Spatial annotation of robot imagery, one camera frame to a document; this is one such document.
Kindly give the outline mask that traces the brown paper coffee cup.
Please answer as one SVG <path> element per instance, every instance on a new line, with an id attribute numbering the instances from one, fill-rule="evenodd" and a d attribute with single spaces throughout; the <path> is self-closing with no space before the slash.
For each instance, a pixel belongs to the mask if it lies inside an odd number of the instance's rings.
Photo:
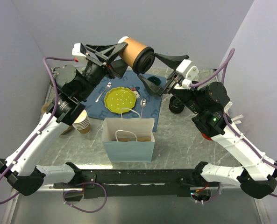
<path id="1" fill-rule="evenodd" d="M 124 36 L 122 37 L 118 43 L 127 43 L 126 48 L 122 53 L 120 53 L 120 57 L 131 67 L 134 68 L 134 63 L 139 54 L 147 47 L 146 45 L 138 42 L 137 40 Z"/>

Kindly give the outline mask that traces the stack of black cup lids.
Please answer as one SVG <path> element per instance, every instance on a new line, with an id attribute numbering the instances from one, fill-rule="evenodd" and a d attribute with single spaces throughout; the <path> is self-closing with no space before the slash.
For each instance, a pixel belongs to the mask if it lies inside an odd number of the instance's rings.
<path id="1" fill-rule="evenodd" d="M 185 108 L 185 105 L 178 100 L 175 96 L 172 96 L 169 101 L 169 110 L 174 114 L 181 113 Z"/>

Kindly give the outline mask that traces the stack of brown paper cups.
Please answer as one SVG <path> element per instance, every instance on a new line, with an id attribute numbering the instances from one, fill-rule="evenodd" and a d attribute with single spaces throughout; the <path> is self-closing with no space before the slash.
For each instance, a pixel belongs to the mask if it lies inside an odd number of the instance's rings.
<path id="1" fill-rule="evenodd" d="M 73 122 L 72 126 L 82 134 L 90 131 L 90 121 L 86 110 L 83 110 L 77 119 Z"/>

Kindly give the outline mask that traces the light blue paper bag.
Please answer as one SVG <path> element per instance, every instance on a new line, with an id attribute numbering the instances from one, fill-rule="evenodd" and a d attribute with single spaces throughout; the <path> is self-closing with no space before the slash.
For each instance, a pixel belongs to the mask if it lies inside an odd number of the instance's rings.
<path id="1" fill-rule="evenodd" d="M 151 162 L 155 138 L 154 118 L 106 118 L 101 141 L 111 162 Z"/>

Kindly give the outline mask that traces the brown cardboard cup carrier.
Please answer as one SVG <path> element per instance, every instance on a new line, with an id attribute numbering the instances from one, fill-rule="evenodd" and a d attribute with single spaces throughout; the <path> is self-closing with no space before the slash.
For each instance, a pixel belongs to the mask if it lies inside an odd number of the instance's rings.
<path id="1" fill-rule="evenodd" d="M 133 137 L 133 138 L 118 138 L 117 141 L 119 141 L 119 142 L 129 142 L 129 141 L 149 142 L 149 141 L 152 141 L 152 139 L 149 137 L 138 137 L 137 139 L 135 137 Z"/>

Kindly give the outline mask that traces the black plastic cup lid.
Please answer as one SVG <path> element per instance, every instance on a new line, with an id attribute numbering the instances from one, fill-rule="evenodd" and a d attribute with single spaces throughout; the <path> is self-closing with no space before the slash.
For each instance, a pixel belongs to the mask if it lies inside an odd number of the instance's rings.
<path id="1" fill-rule="evenodd" d="M 155 60 L 154 49 L 151 47 L 144 48 L 135 58 L 132 70 L 136 74 L 146 73 Z"/>

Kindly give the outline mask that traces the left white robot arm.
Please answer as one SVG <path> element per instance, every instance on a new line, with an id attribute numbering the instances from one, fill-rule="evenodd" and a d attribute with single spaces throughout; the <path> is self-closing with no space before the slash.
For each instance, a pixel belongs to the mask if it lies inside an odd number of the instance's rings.
<path id="1" fill-rule="evenodd" d="M 0 159 L 0 173 L 24 196 L 35 193 L 41 186 L 65 182 L 75 188 L 81 183 L 81 170 L 73 163 L 62 166 L 39 166 L 37 163 L 64 131 L 85 109 L 83 102 L 104 77 L 122 78 L 128 65 L 116 57 L 127 43 L 95 46 L 76 43 L 72 50 L 74 61 L 87 61 L 79 72 L 68 64 L 51 72 L 55 98 L 42 120 L 23 144 L 6 159 Z"/>

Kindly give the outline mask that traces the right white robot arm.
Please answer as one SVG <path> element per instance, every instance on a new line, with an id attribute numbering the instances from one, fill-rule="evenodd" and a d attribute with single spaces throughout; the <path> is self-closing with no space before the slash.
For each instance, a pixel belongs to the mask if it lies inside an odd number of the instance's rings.
<path id="1" fill-rule="evenodd" d="M 159 59 L 172 73 L 163 87 L 143 77 L 144 72 Z M 239 186 L 246 194 L 261 199 L 271 195 L 277 186 L 277 161 L 258 150 L 237 128 L 235 120 L 226 114 L 231 105 L 222 82 L 211 78 L 196 82 L 198 69 L 187 55 L 166 56 L 148 53 L 139 64 L 138 77 L 152 96 L 171 94 L 181 105 L 194 113 L 193 123 L 203 137 L 225 148 L 239 163 L 238 167 L 216 166 L 200 162 L 186 179 L 194 186 L 218 182 Z"/>

